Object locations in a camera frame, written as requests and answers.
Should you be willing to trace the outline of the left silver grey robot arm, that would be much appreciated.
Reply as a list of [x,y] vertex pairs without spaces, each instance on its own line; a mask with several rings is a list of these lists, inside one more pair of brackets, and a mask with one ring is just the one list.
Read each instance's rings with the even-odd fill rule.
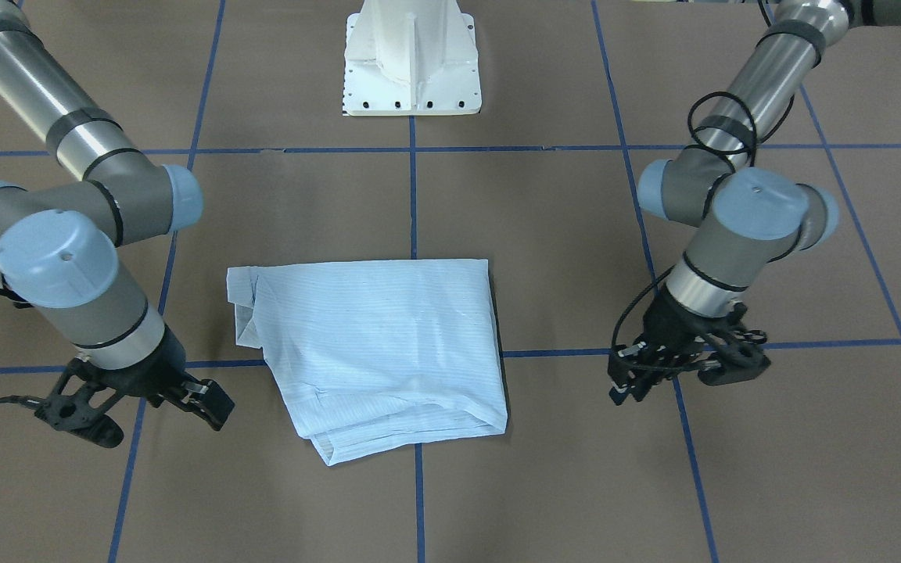
[[696,228],[679,260],[648,286],[657,296],[629,345],[612,341],[608,375],[615,405],[643,400],[683,373],[710,387],[747,382],[771,360],[765,332],[747,328],[744,296],[766,264],[818,246],[839,224],[826,190],[757,165],[805,77],[859,27],[901,27],[901,1],[780,1],[753,53],[713,107],[687,119],[690,142],[648,165],[637,202],[662,220]]

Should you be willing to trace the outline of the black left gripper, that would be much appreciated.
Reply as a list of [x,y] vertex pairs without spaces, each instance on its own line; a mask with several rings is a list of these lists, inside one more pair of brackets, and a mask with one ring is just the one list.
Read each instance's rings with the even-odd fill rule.
[[663,286],[643,317],[641,334],[630,345],[612,339],[608,375],[610,398],[621,406],[641,402],[665,380],[696,371],[706,385],[730,384],[728,352],[737,328],[737,307],[723,317],[698,316]]

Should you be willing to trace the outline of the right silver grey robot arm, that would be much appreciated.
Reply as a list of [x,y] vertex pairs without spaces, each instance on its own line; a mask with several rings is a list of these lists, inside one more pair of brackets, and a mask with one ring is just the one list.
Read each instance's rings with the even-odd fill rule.
[[181,343],[117,253],[196,224],[196,178],[151,163],[12,1],[0,1],[0,96],[75,177],[44,190],[0,181],[0,289],[76,350],[45,398],[20,405],[54,430],[104,446],[122,438],[108,411],[124,398],[168,403],[221,430],[235,403],[217,382],[187,373]]

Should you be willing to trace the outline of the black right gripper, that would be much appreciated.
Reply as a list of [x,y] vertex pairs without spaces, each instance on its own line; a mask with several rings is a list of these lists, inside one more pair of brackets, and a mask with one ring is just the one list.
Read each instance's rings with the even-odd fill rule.
[[153,407],[170,403],[182,412],[196,414],[214,430],[221,430],[235,409],[235,402],[210,378],[198,380],[185,366],[185,349],[171,328],[165,328],[152,353],[127,368],[104,370],[102,382],[125,396],[144,398]]

